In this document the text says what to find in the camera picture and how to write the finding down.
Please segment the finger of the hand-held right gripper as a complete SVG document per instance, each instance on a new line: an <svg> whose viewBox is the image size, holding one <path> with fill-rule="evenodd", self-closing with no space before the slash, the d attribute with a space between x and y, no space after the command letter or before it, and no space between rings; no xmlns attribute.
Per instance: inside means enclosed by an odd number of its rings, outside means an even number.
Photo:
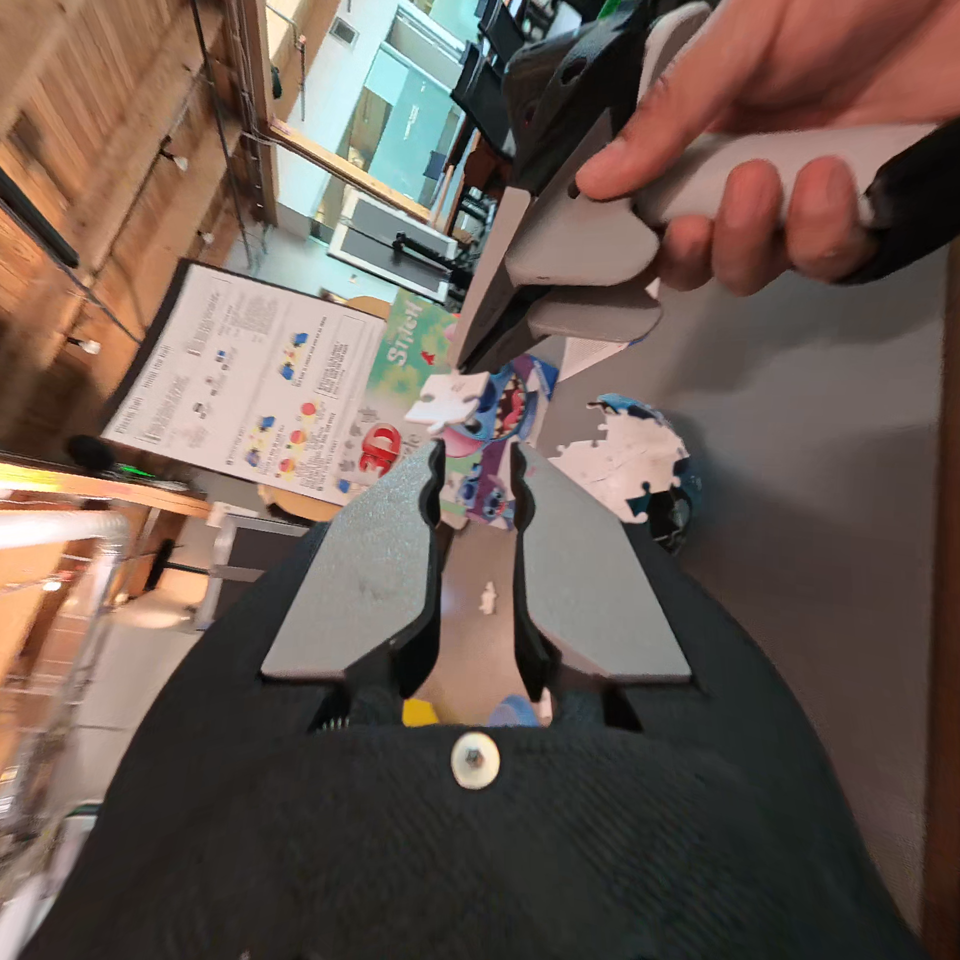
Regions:
<svg viewBox="0 0 960 960"><path fill-rule="evenodd" d="M532 284L527 265L534 240L531 194L507 187L466 292L454 335L460 372L496 372L537 343L526 319L532 303L522 289Z"/></svg>
<svg viewBox="0 0 960 960"><path fill-rule="evenodd" d="M466 370L497 372L552 338L630 344L664 314L643 286L527 286L467 334Z"/></svg>

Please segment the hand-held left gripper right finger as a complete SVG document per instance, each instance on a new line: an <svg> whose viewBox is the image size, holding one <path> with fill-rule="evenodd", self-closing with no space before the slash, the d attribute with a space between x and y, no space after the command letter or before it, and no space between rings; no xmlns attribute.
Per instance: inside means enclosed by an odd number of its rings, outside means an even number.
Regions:
<svg viewBox="0 0 960 960"><path fill-rule="evenodd" d="M514 658L534 702L693 672L624 525L527 443L511 450Z"/></svg>

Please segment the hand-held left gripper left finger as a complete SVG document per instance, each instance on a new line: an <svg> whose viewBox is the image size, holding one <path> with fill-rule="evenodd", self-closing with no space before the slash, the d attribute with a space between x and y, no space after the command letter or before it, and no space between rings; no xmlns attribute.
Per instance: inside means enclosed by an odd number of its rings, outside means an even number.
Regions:
<svg viewBox="0 0 960 960"><path fill-rule="evenodd" d="M261 664L265 678L402 699L420 689L440 647L445 468L445 444L429 440L329 522Z"/></svg>

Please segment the partly built puzzle ball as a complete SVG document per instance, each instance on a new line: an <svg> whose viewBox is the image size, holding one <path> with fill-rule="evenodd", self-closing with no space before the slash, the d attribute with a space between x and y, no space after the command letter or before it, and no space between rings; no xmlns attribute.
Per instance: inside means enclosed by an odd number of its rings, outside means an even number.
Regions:
<svg viewBox="0 0 960 960"><path fill-rule="evenodd" d="M603 415L598 437L559 445L551 463L620 522L679 553L702 499L684 440L662 412L621 393L602 393L588 408Z"/></svg>

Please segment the cartoon printed puzzle box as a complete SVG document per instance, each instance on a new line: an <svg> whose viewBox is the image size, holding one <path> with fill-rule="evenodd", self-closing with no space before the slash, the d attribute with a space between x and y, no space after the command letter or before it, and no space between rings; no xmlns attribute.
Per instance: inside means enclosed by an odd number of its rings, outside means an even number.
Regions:
<svg viewBox="0 0 960 960"><path fill-rule="evenodd" d="M342 507L432 439L407 414L451 369L443 308L374 306L182 260L101 437Z"/></svg>

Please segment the person's right hand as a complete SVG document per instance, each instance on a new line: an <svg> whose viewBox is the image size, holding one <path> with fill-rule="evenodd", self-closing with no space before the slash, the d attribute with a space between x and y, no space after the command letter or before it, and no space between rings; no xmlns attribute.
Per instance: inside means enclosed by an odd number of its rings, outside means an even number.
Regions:
<svg viewBox="0 0 960 960"><path fill-rule="evenodd" d="M726 1L639 100L604 150L579 170L596 201L632 195L699 136L895 124L948 124L959 111L957 1ZM736 166L715 220L666 228L656 258L662 287L711 280L756 294L786 271L812 281L878 280L958 234L941 212L916 240L869 230L845 162L815 157L797 174L786 217L770 163Z"/></svg>

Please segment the black office chair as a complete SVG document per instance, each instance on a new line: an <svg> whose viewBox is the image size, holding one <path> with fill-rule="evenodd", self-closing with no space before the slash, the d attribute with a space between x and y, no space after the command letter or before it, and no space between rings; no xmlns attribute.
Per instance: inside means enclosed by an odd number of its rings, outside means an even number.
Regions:
<svg viewBox="0 0 960 960"><path fill-rule="evenodd" d="M450 98L498 157L512 162L517 148L501 80L474 42L465 45L461 74Z"/></svg>

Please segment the white framed panel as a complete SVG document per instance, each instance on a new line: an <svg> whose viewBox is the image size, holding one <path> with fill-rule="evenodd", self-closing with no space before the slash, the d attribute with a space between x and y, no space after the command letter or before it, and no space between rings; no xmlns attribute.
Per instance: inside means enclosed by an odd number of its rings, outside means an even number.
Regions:
<svg viewBox="0 0 960 960"><path fill-rule="evenodd" d="M358 191L344 202L328 243L331 258L443 305L456 241L428 224Z"/></svg>

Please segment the black fuzzy microphone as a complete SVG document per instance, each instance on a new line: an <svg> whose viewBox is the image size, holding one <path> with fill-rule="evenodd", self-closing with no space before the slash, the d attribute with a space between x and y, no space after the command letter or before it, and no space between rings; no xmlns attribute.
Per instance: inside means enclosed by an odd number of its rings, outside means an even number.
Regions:
<svg viewBox="0 0 960 960"><path fill-rule="evenodd" d="M75 435L66 439L64 451L70 462L83 474L101 476L114 471L114 450L101 438Z"/></svg>

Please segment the metal pipe frame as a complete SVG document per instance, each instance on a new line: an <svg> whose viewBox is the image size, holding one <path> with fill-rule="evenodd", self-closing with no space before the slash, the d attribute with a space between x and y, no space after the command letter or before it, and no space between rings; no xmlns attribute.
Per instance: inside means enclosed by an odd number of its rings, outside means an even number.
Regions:
<svg viewBox="0 0 960 960"><path fill-rule="evenodd" d="M96 540L122 554L130 541L126 517L109 510L5 510L1 549Z"/></svg>

